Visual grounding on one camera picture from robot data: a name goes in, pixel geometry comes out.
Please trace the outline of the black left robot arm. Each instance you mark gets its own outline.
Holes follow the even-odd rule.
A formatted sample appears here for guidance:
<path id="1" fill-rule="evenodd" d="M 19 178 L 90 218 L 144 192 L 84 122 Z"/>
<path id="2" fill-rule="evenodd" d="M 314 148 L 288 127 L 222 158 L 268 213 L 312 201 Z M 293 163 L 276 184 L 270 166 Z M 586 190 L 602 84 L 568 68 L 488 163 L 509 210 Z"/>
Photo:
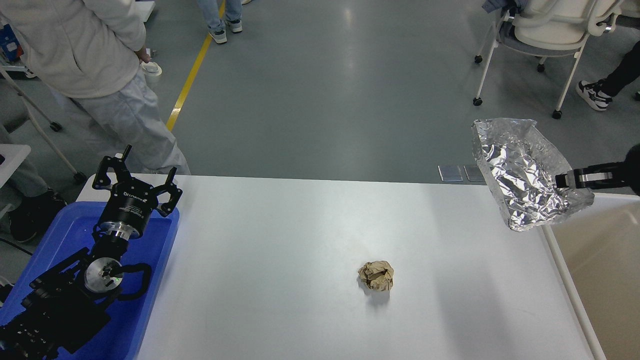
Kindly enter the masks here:
<path id="1" fill-rule="evenodd" d="M 110 197 L 91 233 L 94 244 L 29 284 L 23 312 L 1 327 L 3 360 L 53 360 L 59 348 L 75 353 L 107 326 L 112 303 L 149 291 L 155 266 L 123 264 L 122 258 L 130 241 L 143 236 L 153 212 L 169 216 L 183 192 L 174 183 L 176 167 L 159 186 L 133 177 L 125 164 L 130 150 L 128 145 L 121 156 L 103 157 L 92 187 Z"/>

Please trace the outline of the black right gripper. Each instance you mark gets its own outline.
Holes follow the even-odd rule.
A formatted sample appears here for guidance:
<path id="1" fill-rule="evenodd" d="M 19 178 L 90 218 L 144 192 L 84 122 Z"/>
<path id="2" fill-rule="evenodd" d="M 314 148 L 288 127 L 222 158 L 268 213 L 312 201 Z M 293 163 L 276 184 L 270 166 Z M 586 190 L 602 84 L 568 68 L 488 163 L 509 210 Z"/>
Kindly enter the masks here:
<path id="1" fill-rule="evenodd" d="M 622 169 L 622 179 L 614 175 Z M 557 174 L 555 184 L 558 189 L 616 189 L 629 187 L 640 196 L 640 144 L 632 146 L 623 162 L 604 162 L 567 173 Z"/>

